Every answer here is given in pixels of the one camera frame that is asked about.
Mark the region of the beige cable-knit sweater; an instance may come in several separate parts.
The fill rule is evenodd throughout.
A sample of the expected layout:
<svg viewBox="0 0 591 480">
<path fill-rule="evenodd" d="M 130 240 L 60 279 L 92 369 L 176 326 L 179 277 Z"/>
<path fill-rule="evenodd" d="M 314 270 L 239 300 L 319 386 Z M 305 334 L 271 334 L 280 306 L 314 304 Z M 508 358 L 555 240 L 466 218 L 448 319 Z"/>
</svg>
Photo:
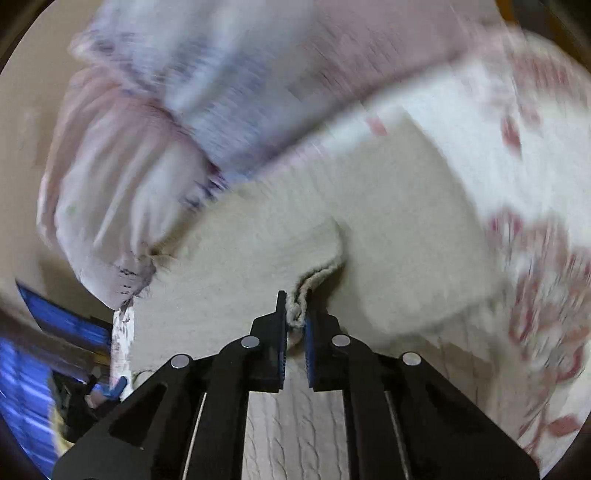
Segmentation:
<svg viewBox="0 0 591 480">
<path fill-rule="evenodd" d="M 496 296 L 501 277 L 463 186 L 401 116 L 370 136 L 287 160 L 201 210 L 133 305 L 135 373 L 214 354 L 287 295 L 287 378 L 254 393 L 246 479 L 345 479 L 339 393 L 308 389 L 304 317 L 318 300 L 372 346 Z"/>
</svg>

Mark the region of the lilac floral pillow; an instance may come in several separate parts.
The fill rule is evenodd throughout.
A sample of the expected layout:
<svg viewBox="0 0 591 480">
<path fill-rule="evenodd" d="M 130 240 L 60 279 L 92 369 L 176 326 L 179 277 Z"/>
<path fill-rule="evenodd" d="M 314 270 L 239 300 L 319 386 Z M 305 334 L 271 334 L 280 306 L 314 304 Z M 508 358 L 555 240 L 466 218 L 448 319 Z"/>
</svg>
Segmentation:
<svg viewBox="0 0 591 480">
<path fill-rule="evenodd" d="M 71 41 L 37 226 L 118 309 L 193 212 L 349 103 L 466 51 L 492 1 L 106 1 Z"/>
</svg>

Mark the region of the floral bed sheet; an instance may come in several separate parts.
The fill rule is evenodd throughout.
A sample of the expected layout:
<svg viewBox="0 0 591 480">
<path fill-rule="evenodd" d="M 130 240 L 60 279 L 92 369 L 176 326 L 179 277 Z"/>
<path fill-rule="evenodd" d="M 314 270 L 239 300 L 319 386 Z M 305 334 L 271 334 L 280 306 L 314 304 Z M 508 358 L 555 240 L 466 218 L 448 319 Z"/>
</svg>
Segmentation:
<svg viewBox="0 0 591 480">
<path fill-rule="evenodd" d="M 590 414 L 590 74 L 551 42 L 517 30 L 485 35 L 455 66 L 379 95 L 280 157 L 256 182 L 320 180 L 356 141 L 389 140 L 408 116 L 447 160 L 508 282 L 490 301 L 431 330 L 393 335 L 386 353 L 415 349 L 548 475 Z M 193 328 L 175 314 L 197 280 L 197 234 L 143 298 L 114 314 L 111 383 L 123 398 L 172 347 L 213 351 L 237 320 Z M 243 479 L 347 479 L 342 400 L 305 393 L 304 354 L 287 355 L 287 388 L 252 394 Z"/>
</svg>

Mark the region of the blue glowing screen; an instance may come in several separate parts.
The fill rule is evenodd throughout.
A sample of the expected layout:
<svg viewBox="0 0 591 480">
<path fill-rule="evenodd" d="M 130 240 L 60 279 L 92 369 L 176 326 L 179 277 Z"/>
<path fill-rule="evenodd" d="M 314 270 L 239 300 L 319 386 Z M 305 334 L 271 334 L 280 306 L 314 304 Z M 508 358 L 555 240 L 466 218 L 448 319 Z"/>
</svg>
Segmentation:
<svg viewBox="0 0 591 480">
<path fill-rule="evenodd" d="M 58 455 L 52 439 L 52 373 L 85 381 L 94 366 L 109 381 L 112 322 L 81 316 L 16 281 L 1 299 L 1 417 L 42 477 Z"/>
</svg>

